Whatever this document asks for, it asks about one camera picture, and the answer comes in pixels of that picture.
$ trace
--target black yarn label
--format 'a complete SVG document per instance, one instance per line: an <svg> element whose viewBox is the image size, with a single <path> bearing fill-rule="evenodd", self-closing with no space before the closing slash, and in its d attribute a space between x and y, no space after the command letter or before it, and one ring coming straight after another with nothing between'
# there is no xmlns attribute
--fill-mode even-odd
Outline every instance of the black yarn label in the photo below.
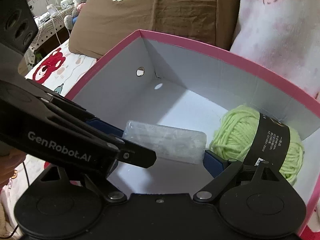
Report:
<svg viewBox="0 0 320 240"><path fill-rule="evenodd" d="M266 160L279 170L287 155L289 144L289 127L260 113L257 133L243 163L257 166L259 162Z"/></svg>

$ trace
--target yarn skein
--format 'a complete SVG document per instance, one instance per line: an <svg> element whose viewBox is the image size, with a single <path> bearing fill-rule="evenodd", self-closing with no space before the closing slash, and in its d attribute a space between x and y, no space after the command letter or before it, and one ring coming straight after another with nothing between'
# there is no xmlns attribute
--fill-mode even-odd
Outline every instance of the yarn skein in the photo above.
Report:
<svg viewBox="0 0 320 240"><path fill-rule="evenodd" d="M260 113L247 106L230 110L223 116L209 149L225 160L243 162L256 135L259 118ZM304 147L298 132L291 127L289 130L289 149L279 172L293 185L302 166Z"/></svg>

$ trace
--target black cable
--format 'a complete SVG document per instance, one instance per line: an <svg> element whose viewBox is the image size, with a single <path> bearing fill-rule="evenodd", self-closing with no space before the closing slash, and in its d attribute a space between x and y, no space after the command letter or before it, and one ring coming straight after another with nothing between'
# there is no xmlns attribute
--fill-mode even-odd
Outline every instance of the black cable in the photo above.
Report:
<svg viewBox="0 0 320 240"><path fill-rule="evenodd" d="M24 164L24 162L22 162L22 165L23 165L24 172L25 172L25 174L26 174L26 178L27 178L27 182L28 182L28 187L30 187L30 181L29 181L29 176L28 176L28 173L27 173L26 165ZM7 237L0 237L0 239L10 239L11 237L13 237L13 235L14 235L14 233L17 231L18 227L19 227L19 226L17 225L9 236L7 236Z"/></svg>

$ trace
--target patterned tablecloth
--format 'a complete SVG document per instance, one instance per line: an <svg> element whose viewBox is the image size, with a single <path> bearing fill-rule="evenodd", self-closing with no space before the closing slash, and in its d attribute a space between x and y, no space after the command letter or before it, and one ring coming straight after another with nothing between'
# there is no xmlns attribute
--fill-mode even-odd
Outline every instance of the patterned tablecloth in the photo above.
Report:
<svg viewBox="0 0 320 240"><path fill-rule="evenodd" d="M38 49L43 43L45 43L50 37L55 35L54 28L56 28L56 31L59 31L64 27L63 19L65 18L65 16L71 15L73 9L74 9L74 5L71 5L64 10L60 10L59 12L62 17L60 16L60 14L57 14L53 16L52 19L43 23L39 27L38 34L32 41L31 45L29 46L24 56L29 70L35 64L35 58L36 58L34 55L35 50Z"/></svg>

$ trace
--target red bear print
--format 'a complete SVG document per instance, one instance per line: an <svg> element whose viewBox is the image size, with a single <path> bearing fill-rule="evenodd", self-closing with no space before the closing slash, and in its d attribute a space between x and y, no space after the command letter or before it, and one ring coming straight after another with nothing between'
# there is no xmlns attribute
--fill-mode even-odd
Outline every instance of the red bear print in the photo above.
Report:
<svg viewBox="0 0 320 240"><path fill-rule="evenodd" d="M61 48L56 49L52 54L47 57L40 65L37 67L36 71L33 73L32 79L43 84L44 81L50 77L53 71L56 71L66 60L60 52Z"/></svg>

